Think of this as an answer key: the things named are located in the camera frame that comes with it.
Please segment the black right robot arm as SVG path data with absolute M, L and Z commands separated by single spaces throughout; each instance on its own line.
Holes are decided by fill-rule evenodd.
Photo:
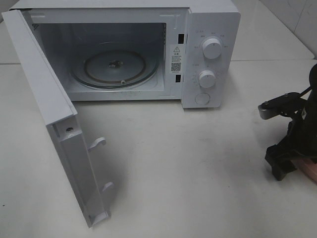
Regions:
M 290 92 L 258 106 L 262 119 L 291 118 L 286 136 L 267 148 L 265 160 L 277 181 L 297 169 L 317 181 L 317 66 L 309 74 L 310 86 L 301 93 Z

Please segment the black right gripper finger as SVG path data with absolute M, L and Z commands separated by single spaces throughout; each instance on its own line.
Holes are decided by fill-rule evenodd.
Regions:
M 272 175 L 276 180 L 283 180 L 287 174 L 297 169 L 291 161 L 294 155 L 294 151 L 286 137 L 278 144 L 267 148 L 265 160 L 271 166 Z

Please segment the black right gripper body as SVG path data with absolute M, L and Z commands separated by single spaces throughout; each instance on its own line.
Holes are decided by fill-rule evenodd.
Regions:
M 317 162 L 317 111 L 305 109 L 284 113 L 292 121 L 288 125 L 289 155 L 284 161 L 309 159 Z

